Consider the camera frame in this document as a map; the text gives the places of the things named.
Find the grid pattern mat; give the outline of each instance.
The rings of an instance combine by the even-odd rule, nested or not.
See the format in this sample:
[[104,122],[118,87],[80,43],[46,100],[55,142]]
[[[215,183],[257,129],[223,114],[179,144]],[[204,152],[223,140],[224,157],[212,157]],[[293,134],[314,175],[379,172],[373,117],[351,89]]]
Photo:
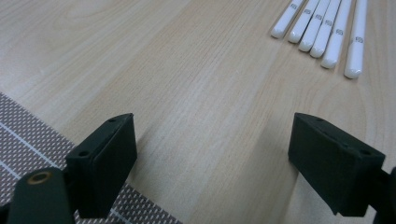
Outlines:
[[[10,202],[16,182],[33,170],[63,169],[74,144],[0,92],[0,206]],[[180,223],[125,184],[107,219],[77,223]]]

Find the wooden table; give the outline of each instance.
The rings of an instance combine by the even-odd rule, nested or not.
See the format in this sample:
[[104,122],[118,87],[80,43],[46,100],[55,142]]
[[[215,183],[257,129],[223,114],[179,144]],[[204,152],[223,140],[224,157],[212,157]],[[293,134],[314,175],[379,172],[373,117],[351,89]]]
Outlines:
[[288,3],[4,0],[0,91],[76,144],[133,112],[128,181],[181,221],[371,223],[334,217],[287,152],[303,112],[396,164],[396,2],[369,2],[357,80],[346,48],[327,70],[269,35]]

